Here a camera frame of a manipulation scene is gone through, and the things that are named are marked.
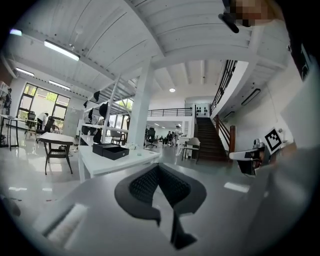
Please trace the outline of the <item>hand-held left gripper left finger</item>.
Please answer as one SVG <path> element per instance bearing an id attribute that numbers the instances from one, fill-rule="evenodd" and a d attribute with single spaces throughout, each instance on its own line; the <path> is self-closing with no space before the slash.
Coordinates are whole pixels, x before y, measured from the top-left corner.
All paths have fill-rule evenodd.
<path id="1" fill-rule="evenodd" d="M 159 226 L 161 213 L 153 207 L 153 197 L 158 185 L 158 165 L 154 163 L 122 179 L 114 189 L 114 197 L 130 216 L 155 221 Z"/>

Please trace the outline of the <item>white desk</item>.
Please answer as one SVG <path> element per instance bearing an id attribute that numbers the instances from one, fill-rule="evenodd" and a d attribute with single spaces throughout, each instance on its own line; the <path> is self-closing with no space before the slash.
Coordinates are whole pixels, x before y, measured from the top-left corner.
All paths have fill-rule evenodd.
<path id="1" fill-rule="evenodd" d="M 78 147 L 78 168 L 80 182 L 85 182 L 85 171 L 94 178 L 99 175 L 110 174 L 147 163 L 157 163 L 160 154 L 146 149 L 130 150 L 129 154 L 116 160 L 93 153 L 90 146 Z"/>

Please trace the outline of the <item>person's black printed t-shirt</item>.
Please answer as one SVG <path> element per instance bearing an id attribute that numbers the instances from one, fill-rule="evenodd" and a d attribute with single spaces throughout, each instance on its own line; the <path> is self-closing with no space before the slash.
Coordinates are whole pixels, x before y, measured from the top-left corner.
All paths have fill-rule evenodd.
<path id="1" fill-rule="evenodd" d="M 293 7 L 282 7 L 282 13 L 301 88 L 281 115 L 299 149 L 320 148 L 320 50 L 312 38 L 313 17 L 299 17 L 302 12 Z"/>

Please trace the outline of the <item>black mezzanine railing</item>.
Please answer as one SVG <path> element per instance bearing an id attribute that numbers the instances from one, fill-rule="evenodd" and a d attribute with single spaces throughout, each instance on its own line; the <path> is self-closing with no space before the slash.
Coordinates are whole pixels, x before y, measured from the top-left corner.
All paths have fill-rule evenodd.
<path id="1" fill-rule="evenodd" d="M 225 93 L 225 90 L 228 87 L 230 80 L 233 76 L 237 63 L 238 63 L 237 60 L 226 60 L 223 68 L 222 76 L 218 84 L 216 95 L 210 105 L 210 114 L 213 113 L 213 110 L 217 107 L 218 103 L 222 99 Z"/>

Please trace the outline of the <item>grey dining chair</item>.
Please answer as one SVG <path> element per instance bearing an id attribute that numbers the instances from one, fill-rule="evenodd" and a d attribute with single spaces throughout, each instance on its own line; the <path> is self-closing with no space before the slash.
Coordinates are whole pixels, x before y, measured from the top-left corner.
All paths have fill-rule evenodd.
<path id="1" fill-rule="evenodd" d="M 200 140 L 197 137 L 192 137 L 191 139 L 186 141 L 183 147 L 181 148 L 181 153 L 182 153 L 181 159 L 183 160 L 187 158 L 187 151 L 196 152 L 195 163 L 197 164 L 199 161 L 200 149 L 201 149 Z"/>

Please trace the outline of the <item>black office chair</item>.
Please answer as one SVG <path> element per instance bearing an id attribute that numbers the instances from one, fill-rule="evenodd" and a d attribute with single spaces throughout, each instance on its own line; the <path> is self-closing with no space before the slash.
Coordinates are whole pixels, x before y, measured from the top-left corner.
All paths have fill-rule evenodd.
<path id="1" fill-rule="evenodd" d="M 157 139 L 155 137 L 156 131 L 153 127 L 150 127 L 147 131 L 147 139 L 146 139 L 146 147 L 157 147 L 156 142 Z"/>

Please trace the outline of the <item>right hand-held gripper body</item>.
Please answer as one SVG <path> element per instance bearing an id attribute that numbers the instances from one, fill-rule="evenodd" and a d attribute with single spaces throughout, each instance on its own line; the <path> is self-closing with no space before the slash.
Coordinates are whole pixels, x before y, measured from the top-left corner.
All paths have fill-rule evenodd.
<path id="1" fill-rule="evenodd" d="M 271 155 L 281 148 L 282 140 L 279 132 L 273 128 L 263 138 L 253 140 L 250 150 L 257 150 L 253 160 L 236 160 L 238 167 L 245 176 L 255 176 L 259 168 L 270 163 Z"/>

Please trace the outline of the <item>black frame table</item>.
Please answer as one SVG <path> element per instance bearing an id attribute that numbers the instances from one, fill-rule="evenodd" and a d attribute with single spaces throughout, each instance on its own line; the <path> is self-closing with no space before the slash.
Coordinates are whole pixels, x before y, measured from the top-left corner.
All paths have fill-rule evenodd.
<path id="1" fill-rule="evenodd" d="M 21 122 L 22 119 L 17 117 L 12 117 L 9 115 L 0 114 L 0 148 L 9 148 L 11 151 L 12 148 L 19 147 L 19 136 L 18 136 L 18 122 Z M 5 121 L 7 121 L 8 129 L 6 136 L 3 135 L 3 128 L 5 126 Z M 15 140 L 16 144 L 12 144 L 12 123 L 15 122 Z"/>

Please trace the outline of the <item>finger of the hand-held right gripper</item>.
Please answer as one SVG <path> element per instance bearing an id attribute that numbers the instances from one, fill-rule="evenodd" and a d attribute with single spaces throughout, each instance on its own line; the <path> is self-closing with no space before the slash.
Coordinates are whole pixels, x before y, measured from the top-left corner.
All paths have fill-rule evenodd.
<path id="1" fill-rule="evenodd" d="M 230 152 L 229 158 L 236 161 L 252 161 L 256 152 L 256 149 Z"/>

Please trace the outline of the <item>black box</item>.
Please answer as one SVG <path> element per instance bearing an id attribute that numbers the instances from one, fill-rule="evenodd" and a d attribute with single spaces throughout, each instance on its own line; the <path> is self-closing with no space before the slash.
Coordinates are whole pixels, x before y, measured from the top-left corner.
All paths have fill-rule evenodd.
<path id="1" fill-rule="evenodd" d="M 129 151 L 128 148 L 113 143 L 94 144 L 92 146 L 93 153 L 113 161 L 127 156 Z"/>

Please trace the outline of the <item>wooden table with white top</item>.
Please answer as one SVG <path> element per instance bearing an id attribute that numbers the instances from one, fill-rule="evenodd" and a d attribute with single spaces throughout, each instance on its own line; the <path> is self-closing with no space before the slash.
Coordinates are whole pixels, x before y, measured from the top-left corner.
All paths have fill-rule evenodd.
<path id="1" fill-rule="evenodd" d="M 47 175 L 47 166 L 50 163 L 50 159 L 66 159 L 70 173 L 73 174 L 69 157 L 70 147 L 75 141 L 73 137 L 46 132 L 40 136 L 39 141 L 43 143 L 46 154 L 44 167 L 45 175 Z M 52 144 L 63 146 L 63 148 L 52 148 Z"/>

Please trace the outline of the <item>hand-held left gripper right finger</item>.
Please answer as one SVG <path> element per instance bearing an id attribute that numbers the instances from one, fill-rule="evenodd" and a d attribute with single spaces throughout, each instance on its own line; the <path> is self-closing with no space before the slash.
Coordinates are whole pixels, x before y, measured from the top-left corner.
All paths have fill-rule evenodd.
<path id="1" fill-rule="evenodd" d="M 180 216 L 195 214 L 207 197 L 205 186 L 164 163 L 158 165 L 158 185 L 173 209 L 170 243 L 181 250 L 195 243 L 197 239 L 186 233 Z"/>

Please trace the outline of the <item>long ceiling lamp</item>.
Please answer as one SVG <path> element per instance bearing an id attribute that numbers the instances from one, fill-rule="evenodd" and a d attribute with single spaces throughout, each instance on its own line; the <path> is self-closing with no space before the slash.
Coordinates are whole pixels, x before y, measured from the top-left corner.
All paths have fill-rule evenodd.
<path id="1" fill-rule="evenodd" d="M 80 60 L 80 56 L 79 55 L 77 55 L 77 54 L 73 53 L 72 51 L 67 50 L 67 49 L 65 49 L 63 47 L 60 47 L 57 44 L 55 44 L 55 43 L 53 43 L 53 42 L 51 42 L 49 40 L 45 40 L 43 43 L 44 43 L 45 47 L 47 47 L 47 48 L 49 48 L 49 49 L 51 49 L 53 51 L 56 51 L 56 52 L 66 56 L 66 57 L 69 57 L 69 58 L 71 58 L 71 59 L 73 59 L 75 61 L 79 61 Z"/>
<path id="2" fill-rule="evenodd" d="M 20 74 L 24 74 L 24 75 L 27 75 L 27 76 L 30 76 L 30 77 L 34 77 L 34 76 L 35 76 L 34 73 L 29 72 L 29 71 L 24 70 L 24 69 L 21 69 L 21 68 L 19 68 L 19 67 L 16 67 L 15 70 L 16 70 L 18 73 L 20 73 Z"/>
<path id="3" fill-rule="evenodd" d="M 57 87 L 59 87 L 59 88 L 62 88 L 63 90 L 67 90 L 67 91 L 70 91 L 70 90 L 71 90 L 70 87 L 68 87 L 68 86 L 66 86 L 66 85 L 63 85 L 63 84 L 60 84 L 60 83 L 58 83 L 58 82 L 55 82 L 55 81 L 52 81 L 52 80 L 49 80 L 48 82 L 49 82 L 51 85 L 57 86 Z"/>

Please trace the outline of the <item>black balcony railing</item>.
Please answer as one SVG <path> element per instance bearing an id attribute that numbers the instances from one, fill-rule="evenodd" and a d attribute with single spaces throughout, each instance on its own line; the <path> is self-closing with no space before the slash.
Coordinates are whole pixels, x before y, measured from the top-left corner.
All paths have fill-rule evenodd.
<path id="1" fill-rule="evenodd" d="M 193 108 L 164 108 L 148 110 L 148 117 L 191 117 Z"/>

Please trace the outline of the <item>dark wooden staircase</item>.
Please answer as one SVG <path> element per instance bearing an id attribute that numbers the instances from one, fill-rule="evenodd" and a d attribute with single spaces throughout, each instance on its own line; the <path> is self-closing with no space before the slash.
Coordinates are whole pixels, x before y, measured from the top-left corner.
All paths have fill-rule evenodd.
<path id="1" fill-rule="evenodd" d="M 194 136 L 200 141 L 199 157 L 203 160 L 229 162 L 229 154 L 235 151 L 236 127 L 227 128 L 216 115 L 214 118 L 197 117 Z"/>

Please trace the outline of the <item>person's right forearm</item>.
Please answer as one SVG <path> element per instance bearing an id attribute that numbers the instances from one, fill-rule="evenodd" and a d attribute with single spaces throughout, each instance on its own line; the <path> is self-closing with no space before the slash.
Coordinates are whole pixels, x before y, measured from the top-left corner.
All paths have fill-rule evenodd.
<path id="1" fill-rule="evenodd" d="M 284 147 L 279 148 L 275 153 L 271 155 L 270 164 L 274 165 L 280 160 L 289 157 L 297 151 L 297 145 L 295 142 L 292 142 Z"/>

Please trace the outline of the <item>white metal shelving rack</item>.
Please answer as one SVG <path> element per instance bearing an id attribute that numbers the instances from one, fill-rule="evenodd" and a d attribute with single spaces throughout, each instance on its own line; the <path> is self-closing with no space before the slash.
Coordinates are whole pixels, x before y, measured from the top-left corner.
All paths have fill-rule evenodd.
<path id="1" fill-rule="evenodd" d="M 79 144 L 125 145 L 136 90 L 132 81 L 119 75 L 115 81 L 95 91 L 85 101 L 82 119 L 78 121 Z"/>

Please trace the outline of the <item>white column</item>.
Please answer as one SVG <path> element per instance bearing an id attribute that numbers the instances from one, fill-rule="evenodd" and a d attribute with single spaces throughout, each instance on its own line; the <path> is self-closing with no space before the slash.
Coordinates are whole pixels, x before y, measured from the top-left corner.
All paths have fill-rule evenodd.
<path id="1" fill-rule="evenodd" d="M 154 69 L 152 58 L 142 64 L 141 74 L 137 83 L 137 90 L 133 100 L 127 142 L 142 149 L 144 146 L 145 128 L 152 95 Z"/>

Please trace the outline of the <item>large black-framed window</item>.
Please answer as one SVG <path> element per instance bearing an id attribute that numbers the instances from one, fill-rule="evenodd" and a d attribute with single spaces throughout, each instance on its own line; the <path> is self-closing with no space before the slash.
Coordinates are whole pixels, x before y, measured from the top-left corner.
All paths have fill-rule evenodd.
<path id="1" fill-rule="evenodd" d="M 69 97 L 26 83 L 20 98 L 17 117 L 24 120 L 31 112 L 34 112 L 36 117 L 40 113 L 48 113 L 54 118 L 53 124 L 62 129 L 69 103 Z"/>

